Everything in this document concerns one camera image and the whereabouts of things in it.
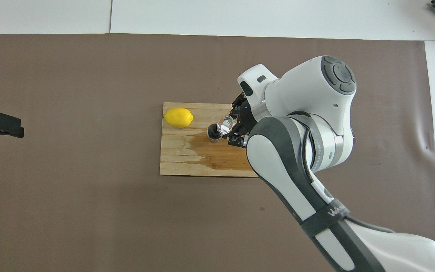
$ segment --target lemon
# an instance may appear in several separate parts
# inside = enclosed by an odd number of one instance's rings
[[[190,111],[181,107],[171,108],[164,114],[166,123],[173,127],[187,127],[193,119],[194,116]]]

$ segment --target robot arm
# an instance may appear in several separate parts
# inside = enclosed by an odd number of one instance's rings
[[[347,65],[315,57],[278,79],[259,64],[238,83],[243,93],[209,137],[246,148],[252,169],[336,271],[435,271],[435,241],[350,217],[314,175],[352,151],[356,82]]]
[[[349,216],[347,208],[333,198],[308,165],[313,137],[293,117],[265,117],[252,129],[247,158],[333,268],[435,271],[435,241],[393,233]]]

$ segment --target wooden cutting board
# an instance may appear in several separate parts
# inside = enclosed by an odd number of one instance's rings
[[[162,119],[160,174],[175,176],[257,177],[249,166],[244,148],[222,139],[210,143],[206,129],[229,114],[230,104],[164,103],[167,110],[183,107],[194,119],[185,128],[174,128]]]

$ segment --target wet stain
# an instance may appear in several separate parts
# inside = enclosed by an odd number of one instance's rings
[[[190,150],[203,158],[196,162],[185,162],[187,164],[203,165],[215,170],[252,171],[245,148],[230,146],[225,139],[210,143],[205,130],[192,136],[188,144]]]

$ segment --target brown mat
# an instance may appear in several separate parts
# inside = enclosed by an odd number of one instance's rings
[[[0,270],[330,271],[259,179],[159,175],[164,101],[229,104],[236,77],[319,55],[355,72],[356,144],[318,174],[372,224],[435,240],[423,42],[0,35]]]

